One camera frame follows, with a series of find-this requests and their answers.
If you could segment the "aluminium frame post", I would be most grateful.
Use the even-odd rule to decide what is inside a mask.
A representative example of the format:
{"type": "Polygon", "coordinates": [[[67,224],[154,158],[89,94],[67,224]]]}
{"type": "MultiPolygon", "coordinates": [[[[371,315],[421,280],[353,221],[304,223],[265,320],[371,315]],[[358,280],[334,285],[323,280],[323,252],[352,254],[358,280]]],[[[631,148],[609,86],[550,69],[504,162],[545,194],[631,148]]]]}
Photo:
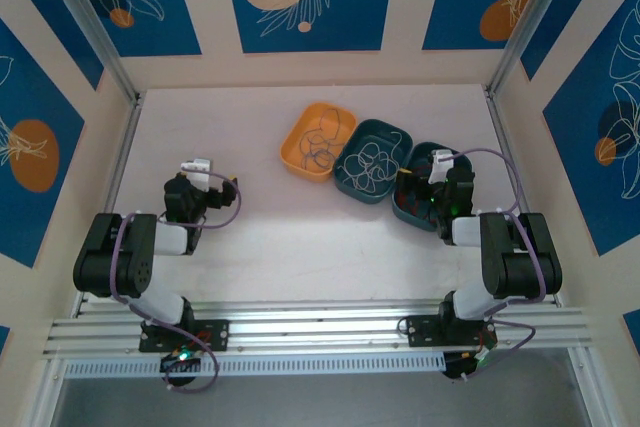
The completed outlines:
{"type": "Polygon", "coordinates": [[[136,107],[138,105],[139,92],[122,64],[118,51],[90,0],[62,1],[128,104],[136,107]]]}
{"type": "Polygon", "coordinates": [[[526,4],[520,20],[506,43],[496,70],[485,86],[488,98],[494,99],[506,84],[552,1],[529,0],[526,4]]]}

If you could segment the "orange plastic bin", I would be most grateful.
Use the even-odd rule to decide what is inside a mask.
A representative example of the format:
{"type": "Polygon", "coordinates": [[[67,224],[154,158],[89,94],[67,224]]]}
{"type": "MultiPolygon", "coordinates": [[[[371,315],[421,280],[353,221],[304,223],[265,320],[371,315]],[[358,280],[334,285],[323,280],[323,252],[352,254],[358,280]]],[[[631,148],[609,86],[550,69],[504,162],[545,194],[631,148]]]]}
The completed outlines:
{"type": "Polygon", "coordinates": [[[304,109],[282,142],[280,159],[290,173],[310,182],[326,182],[357,125],[350,110],[314,102],[304,109]]]}

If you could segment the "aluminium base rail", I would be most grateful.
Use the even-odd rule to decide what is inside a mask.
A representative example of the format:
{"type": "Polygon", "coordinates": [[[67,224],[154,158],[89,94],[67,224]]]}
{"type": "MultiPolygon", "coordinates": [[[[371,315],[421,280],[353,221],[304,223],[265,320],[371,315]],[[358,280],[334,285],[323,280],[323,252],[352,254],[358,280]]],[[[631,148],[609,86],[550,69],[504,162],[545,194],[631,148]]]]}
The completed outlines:
{"type": "MultiPolygon", "coordinates": [[[[198,319],[230,323],[230,355],[284,355],[405,352],[408,342],[397,323],[410,315],[434,315],[435,300],[326,302],[196,302],[198,319]]],[[[594,336],[578,308],[553,301],[511,306],[496,315],[498,346],[507,349],[529,327],[530,348],[590,347],[594,336]]],[[[53,321],[45,341],[47,358],[134,356],[141,335],[140,318],[113,301],[82,302],[75,318],[53,321]]]]}

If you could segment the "teal plastic bin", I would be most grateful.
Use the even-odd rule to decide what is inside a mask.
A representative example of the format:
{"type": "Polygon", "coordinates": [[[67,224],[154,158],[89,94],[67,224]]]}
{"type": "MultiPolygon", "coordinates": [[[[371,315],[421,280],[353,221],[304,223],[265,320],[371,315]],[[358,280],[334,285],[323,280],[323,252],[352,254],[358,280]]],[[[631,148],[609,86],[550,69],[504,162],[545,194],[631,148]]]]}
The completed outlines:
{"type": "Polygon", "coordinates": [[[412,137],[378,119],[362,121],[333,169],[339,191],[365,204],[377,204],[393,190],[396,174],[408,161],[412,137]]]}
{"type": "Polygon", "coordinates": [[[436,149],[449,149],[452,151],[454,154],[453,168],[465,167],[473,171],[471,161],[464,155],[459,156],[455,149],[434,142],[421,142],[413,148],[406,165],[401,169],[411,170],[424,177],[424,193],[420,196],[399,195],[396,191],[395,182],[395,190],[392,195],[392,210],[398,219],[427,232],[436,232],[435,225],[427,218],[430,206],[428,200],[430,194],[428,178],[431,173],[431,152],[436,149]]]}

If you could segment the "black base electronics board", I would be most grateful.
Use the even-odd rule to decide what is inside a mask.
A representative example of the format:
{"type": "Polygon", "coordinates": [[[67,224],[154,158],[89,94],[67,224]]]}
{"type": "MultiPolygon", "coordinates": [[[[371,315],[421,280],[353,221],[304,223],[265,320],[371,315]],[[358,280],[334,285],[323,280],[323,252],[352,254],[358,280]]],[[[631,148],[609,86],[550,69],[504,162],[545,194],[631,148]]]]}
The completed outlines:
{"type": "Polygon", "coordinates": [[[160,360],[162,374],[196,372],[200,369],[201,358],[187,347],[180,347],[168,353],[160,360]]]}
{"type": "Polygon", "coordinates": [[[496,357],[488,351],[445,352],[444,376],[451,380],[464,380],[473,377],[482,368],[487,367],[496,357]]]}

